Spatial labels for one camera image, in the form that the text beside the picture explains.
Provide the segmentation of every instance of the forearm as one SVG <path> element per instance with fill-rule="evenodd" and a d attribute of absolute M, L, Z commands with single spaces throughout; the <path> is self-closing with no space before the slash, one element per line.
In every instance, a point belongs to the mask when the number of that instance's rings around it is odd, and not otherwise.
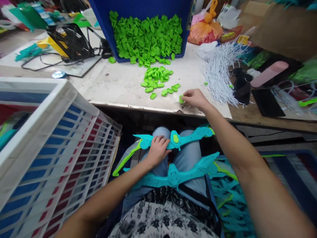
<path fill-rule="evenodd" d="M 141 161 L 131 170 L 106 184 L 67 220 L 56 237 L 94 237 L 98 225 L 107 218 L 122 201 L 125 194 L 152 168 L 153 166 L 147 161 Z"/>
<path fill-rule="evenodd" d="M 316 229 L 253 145 L 213 106 L 204 111 L 236 173 L 260 237 L 315 237 Z"/>

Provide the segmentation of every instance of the knee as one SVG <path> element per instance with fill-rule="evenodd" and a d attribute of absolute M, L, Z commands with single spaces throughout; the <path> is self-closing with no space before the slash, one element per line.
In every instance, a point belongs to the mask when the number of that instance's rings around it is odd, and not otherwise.
<path fill-rule="evenodd" d="M 153 134 L 153 136 L 164 136 L 167 139 L 170 139 L 171 137 L 171 132 L 166 128 L 166 127 L 157 127 Z"/>
<path fill-rule="evenodd" d="M 191 135 L 193 132 L 194 132 L 193 130 L 185 130 L 185 131 L 181 132 L 179 135 L 182 136 L 182 137 L 183 137 L 183 136 L 189 136 L 189 135 Z"/>

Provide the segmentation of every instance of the white table surface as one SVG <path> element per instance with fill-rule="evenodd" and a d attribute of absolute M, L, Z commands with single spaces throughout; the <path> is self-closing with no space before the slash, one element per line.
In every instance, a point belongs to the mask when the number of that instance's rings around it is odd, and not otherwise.
<path fill-rule="evenodd" d="M 85 28 L 81 28 L 84 35 L 87 35 Z M 104 37 L 101 30 L 96 32 Z M 34 36 L 39 40 L 47 37 L 46 33 Z M 100 40 L 93 34 L 89 33 L 91 46 L 99 47 Z M 44 69 L 39 72 L 22 69 L 21 62 L 15 62 L 15 53 L 30 46 L 22 44 L 17 46 L 17 50 L 0 59 L 0 75 L 15 77 L 51 77 L 52 72 L 57 71 L 56 67 Z M 176 113 L 178 111 L 188 115 L 204 116 L 203 113 L 194 108 L 182 107 L 179 104 L 179 96 L 188 89 L 200 88 L 207 99 L 222 113 L 225 118 L 232 119 L 228 105 L 219 105 L 213 101 L 207 90 L 204 89 L 204 76 L 201 72 L 203 60 L 195 53 L 198 46 L 187 43 L 185 55 L 183 58 L 175 59 L 171 65 L 162 65 L 159 63 L 151 65 L 164 66 L 174 73 L 170 76 L 169 81 L 165 83 L 165 87 L 155 89 L 157 97 L 150 99 L 151 93 L 145 93 L 145 88 L 141 87 L 145 67 L 138 67 L 138 64 L 115 63 L 110 64 L 108 60 L 101 59 L 83 78 L 70 77 L 70 82 L 74 87 L 91 103 L 97 105 L 118 106 L 123 108 L 134 108 L 141 110 L 150 110 L 157 112 Z M 50 58 L 52 63 L 60 61 L 58 56 Z M 42 67 L 40 62 L 34 62 L 34 68 Z M 179 83 L 181 87 L 178 92 L 168 94 L 166 97 L 161 96 L 163 89 Z"/>

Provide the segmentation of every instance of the pink bottle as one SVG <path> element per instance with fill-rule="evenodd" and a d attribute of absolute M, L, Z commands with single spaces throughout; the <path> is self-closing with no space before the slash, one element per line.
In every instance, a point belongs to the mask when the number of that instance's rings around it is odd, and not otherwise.
<path fill-rule="evenodd" d="M 279 73 L 283 72 L 288 68 L 288 63 L 284 61 L 277 61 L 272 64 L 269 68 L 264 70 L 258 77 L 251 81 L 251 86 L 257 88 L 262 84 L 269 81 L 271 78 L 275 77 Z"/>

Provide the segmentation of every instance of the cardboard box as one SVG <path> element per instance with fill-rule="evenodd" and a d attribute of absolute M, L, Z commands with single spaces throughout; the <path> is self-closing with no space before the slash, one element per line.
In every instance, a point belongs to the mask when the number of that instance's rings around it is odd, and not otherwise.
<path fill-rule="evenodd" d="M 268 0 L 246 1 L 241 4 L 238 26 L 242 25 L 241 34 L 254 26 L 259 26 L 272 4 L 267 4 Z"/>
<path fill-rule="evenodd" d="M 270 3 L 267 0 L 248 1 L 241 5 L 238 25 L 242 34 L 256 26 L 250 40 L 255 45 L 306 61 L 317 55 L 317 12 L 302 7 Z"/>
<path fill-rule="evenodd" d="M 317 12 L 274 4 L 252 34 L 255 45 L 298 61 L 317 55 Z"/>

